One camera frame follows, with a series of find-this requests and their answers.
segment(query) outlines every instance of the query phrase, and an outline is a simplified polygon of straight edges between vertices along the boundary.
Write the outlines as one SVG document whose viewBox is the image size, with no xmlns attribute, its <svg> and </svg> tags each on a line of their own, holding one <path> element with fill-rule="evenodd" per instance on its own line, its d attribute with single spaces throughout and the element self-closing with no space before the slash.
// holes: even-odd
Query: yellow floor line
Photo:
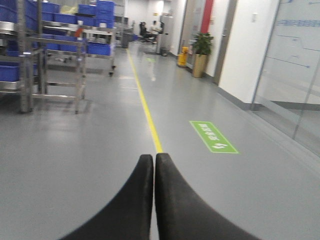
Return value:
<svg viewBox="0 0 320 240">
<path fill-rule="evenodd" d="M 129 61 L 130 61 L 130 64 L 131 64 L 131 67 L 132 67 L 132 70 L 133 70 L 133 73 L 134 73 L 135 82 L 136 82 L 136 85 L 137 85 L 137 88 L 138 88 L 138 92 L 139 92 L 139 95 L 140 95 L 140 99 L 141 99 L 141 103 L 142 103 L 142 106 L 143 106 L 143 109 L 144 109 L 144 113 L 145 113 L 146 119 L 148 121 L 150 130 L 151 130 L 152 139 L 153 139 L 153 143 L 154 143 L 155 149 L 156 149 L 157 153 L 163 153 L 164 151 L 162 149 L 162 145 L 161 145 L 161 142 L 159 140 L 159 136 L 158 136 L 154 121 L 153 121 L 153 119 L 151 117 L 151 113 L 150 113 L 150 110 L 149 110 L 149 107 L 148 107 L 148 104 L 147 104 L 147 101 L 146 101 L 146 98 L 145 98 L 144 91 L 142 90 L 142 87 L 141 87 L 141 84 L 140 84 L 140 80 L 139 80 L 139 77 L 138 77 L 138 74 L 137 74 L 136 67 L 134 65 L 134 62 L 133 62 L 133 60 L 131 58 L 131 55 L 130 55 L 130 52 L 129 52 L 128 49 L 126 49 L 126 53 L 128 54 L 128 58 L 129 58 Z"/>
</svg>

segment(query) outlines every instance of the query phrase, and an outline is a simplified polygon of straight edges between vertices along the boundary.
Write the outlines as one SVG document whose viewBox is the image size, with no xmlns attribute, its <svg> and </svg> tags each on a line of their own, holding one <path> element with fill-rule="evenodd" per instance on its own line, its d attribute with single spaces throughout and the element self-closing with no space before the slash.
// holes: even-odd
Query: glass door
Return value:
<svg viewBox="0 0 320 240">
<path fill-rule="evenodd" d="M 320 156 L 320 0 L 280 0 L 254 112 Z"/>
</svg>

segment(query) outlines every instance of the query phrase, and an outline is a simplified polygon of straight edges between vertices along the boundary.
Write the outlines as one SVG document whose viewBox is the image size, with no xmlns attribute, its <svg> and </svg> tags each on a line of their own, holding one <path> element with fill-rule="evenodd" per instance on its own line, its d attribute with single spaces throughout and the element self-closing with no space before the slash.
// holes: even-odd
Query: person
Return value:
<svg viewBox="0 0 320 240">
<path fill-rule="evenodd" d="M 153 40 L 156 41 L 157 39 L 157 36 L 158 36 L 158 33 L 160 32 L 161 30 L 159 28 L 157 28 L 157 21 L 154 20 L 152 22 L 152 25 L 149 29 L 149 32 L 150 32 L 150 35 L 153 37 Z"/>
<path fill-rule="evenodd" d="M 140 36 L 144 38 L 144 36 L 147 34 L 146 23 L 144 21 L 140 22 L 139 27 L 140 27 Z"/>
</svg>

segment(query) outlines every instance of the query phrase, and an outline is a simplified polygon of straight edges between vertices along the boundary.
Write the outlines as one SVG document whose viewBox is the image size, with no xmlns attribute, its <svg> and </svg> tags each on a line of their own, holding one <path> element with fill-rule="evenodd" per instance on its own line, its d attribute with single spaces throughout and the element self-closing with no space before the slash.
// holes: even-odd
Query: potted plant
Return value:
<svg viewBox="0 0 320 240">
<path fill-rule="evenodd" d="M 195 78 L 202 78 L 207 66 L 208 55 L 211 54 L 211 40 L 214 39 L 210 33 L 199 32 L 195 35 L 195 42 L 192 48 L 195 52 L 195 61 L 192 69 L 192 75 Z"/>
</svg>

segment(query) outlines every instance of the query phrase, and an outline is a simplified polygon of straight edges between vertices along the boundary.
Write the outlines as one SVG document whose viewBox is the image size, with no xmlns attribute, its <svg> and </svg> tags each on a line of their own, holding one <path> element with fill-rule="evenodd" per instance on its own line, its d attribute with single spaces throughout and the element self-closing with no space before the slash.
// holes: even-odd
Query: plant pot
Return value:
<svg viewBox="0 0 320 240">
<path fill-rule="evenodd" d="M 203 54 L 195 55 L 195 61 L 192 69 L 192 76 L 194 76 L 195 78 L 203 77 L 206 64 L 207 64 L 207 58 L 208 58 L 208 55 L 203 55 Z"/>
</svg>

